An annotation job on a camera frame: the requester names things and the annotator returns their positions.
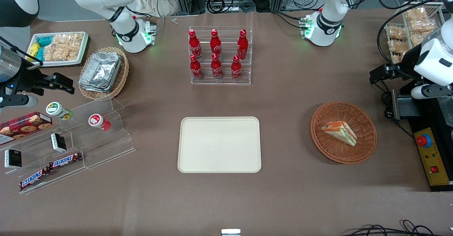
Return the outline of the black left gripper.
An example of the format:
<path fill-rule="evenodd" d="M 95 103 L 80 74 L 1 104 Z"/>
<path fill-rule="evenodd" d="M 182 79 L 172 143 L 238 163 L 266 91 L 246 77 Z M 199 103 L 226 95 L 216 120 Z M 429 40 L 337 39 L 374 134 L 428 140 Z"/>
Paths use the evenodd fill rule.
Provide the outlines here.
<path fill-rule="evenodd" d="M 413 79 L 420 85 L 423 83 L 422 76 L 415 72 L 414 67 L 419 60 L 421 48 L 412 48 L 403 55 L 401 62 L 398 64 L 402 73 L 398 73 L 391 65 L 383 64 L 369 72 L 370 84 L 374 85 L 382 81 L 402 78 L 403 81 Z"/>

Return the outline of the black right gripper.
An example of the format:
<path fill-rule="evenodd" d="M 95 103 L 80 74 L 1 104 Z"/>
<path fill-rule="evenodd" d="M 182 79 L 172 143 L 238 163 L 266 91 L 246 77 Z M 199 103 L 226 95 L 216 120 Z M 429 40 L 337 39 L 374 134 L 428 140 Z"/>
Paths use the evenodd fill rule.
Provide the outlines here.
<path fill-rule="evenodd" d="M 12 78 L 1 82 L 1 94 L 16 94 L 18 92 L 32 93 L 38 96 L 44 95 L 44 89 L 59 90 L 74 94 L 73 80 L 60 74 L 46 75 L 39 69 L 27 70 L 25 67 Z"/>

